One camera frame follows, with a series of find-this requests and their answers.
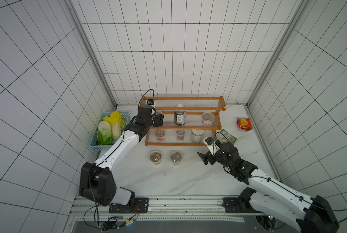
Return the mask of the yellow label seed jar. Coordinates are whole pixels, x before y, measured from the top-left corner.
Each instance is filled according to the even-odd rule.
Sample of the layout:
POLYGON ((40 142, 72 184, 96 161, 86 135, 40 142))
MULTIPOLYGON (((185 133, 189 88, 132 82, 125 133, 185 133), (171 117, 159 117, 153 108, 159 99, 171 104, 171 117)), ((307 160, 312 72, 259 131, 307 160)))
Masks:
POLYGON ((158 165, 161 163, 162 160, 162 154, 160 151, 158 150, 153 150, 149 156, 150 161, 154 164, 154 165, 158 165))

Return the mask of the dark green tin can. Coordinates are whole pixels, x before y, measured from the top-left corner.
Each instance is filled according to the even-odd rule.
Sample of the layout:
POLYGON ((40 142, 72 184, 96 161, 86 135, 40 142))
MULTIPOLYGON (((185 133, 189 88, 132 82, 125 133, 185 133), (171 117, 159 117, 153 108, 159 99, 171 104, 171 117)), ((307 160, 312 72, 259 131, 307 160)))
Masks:
POLYGON ((175 109, 174 110, 174 123, 177 126, 183 126, 186 123, 186 109, 175 109))

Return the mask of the green label seed jar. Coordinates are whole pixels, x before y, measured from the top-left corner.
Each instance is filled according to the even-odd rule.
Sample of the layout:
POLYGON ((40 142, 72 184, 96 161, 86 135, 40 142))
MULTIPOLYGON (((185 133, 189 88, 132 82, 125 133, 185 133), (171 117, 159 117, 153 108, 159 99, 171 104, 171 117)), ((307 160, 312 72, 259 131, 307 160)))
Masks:
POLYGON ((182 161, 182 155, 179 151, 174 151, 171 155, 170 155, 170 161, 173 165, 179 165, 182 161))

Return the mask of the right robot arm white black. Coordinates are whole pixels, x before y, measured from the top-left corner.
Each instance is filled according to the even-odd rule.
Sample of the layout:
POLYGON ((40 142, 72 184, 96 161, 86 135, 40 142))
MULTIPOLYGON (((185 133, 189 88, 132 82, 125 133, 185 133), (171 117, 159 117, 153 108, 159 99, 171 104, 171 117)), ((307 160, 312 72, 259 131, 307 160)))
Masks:
POLYGON ((225 171, 245 183, 239 196, 244 211, 255 210, 271 215, 300 233, 336 233, 340 223, 329 202, 311 197, 273 179, 256 165, 242 159, 233 144, 211 137, 203 140, 209 151, 199 153, 205 165, 219 163, 225 171))

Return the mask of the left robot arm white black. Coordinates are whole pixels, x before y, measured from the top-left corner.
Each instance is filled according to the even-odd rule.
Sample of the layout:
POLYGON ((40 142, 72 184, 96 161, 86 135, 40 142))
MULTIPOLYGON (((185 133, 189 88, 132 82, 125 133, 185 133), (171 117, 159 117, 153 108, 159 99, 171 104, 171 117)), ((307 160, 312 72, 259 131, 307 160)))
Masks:
POLYGON ((125 126, 116 143, 94 163, 85 163, 80 172, 79 195, 102 206, 135 206, 135 193, 118 186, 112 170, 117 167, 151 127, 163 125, 163 114, 157 114, 155 106, 140 105, 138 113, 125 126))

